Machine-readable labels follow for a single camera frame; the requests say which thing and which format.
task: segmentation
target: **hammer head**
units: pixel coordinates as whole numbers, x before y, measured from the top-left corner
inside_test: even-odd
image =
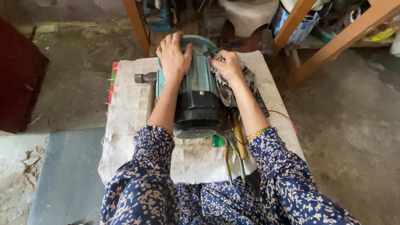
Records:
[[[157,72],[150,72],[148,74],[135,74],[135,83],[150,84],[157,81]]]

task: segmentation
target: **gray mat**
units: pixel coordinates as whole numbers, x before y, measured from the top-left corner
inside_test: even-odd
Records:
[[[97,172],[106,128],[50,134],[28,225],[100,223],[104,184]]]

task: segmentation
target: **blue floral clothing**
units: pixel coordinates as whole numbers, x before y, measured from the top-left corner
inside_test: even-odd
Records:
[[[240,178],[198,185],[170,177],[175,143],[160,127],[135,137],[132,160],[109,182],[101,224],[360,224],[325,197],[298,155],[288,151],[276,128],[248,146],[261,174],[260,197]]]

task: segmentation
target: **woman's left hand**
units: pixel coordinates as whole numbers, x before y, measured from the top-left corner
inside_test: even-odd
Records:
[[[181,82],[189,71],[192,61],[192,43],[188,44],[183,54],[180,50],[180,38],[183,35],[178,31],[165,37],[157,47],[157,56],[160,58],[165,81]]]

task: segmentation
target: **hammer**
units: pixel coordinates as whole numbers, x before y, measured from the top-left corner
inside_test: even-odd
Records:
[[[150,72],[148,74],[135,74],[135,83],[139,84],[150,84],[149,100],[147,104],[147,116],[146,123],[149,120],[151,113],[153,112],[154,105],[156,102],[156,82],[157,82],[157,72]]]

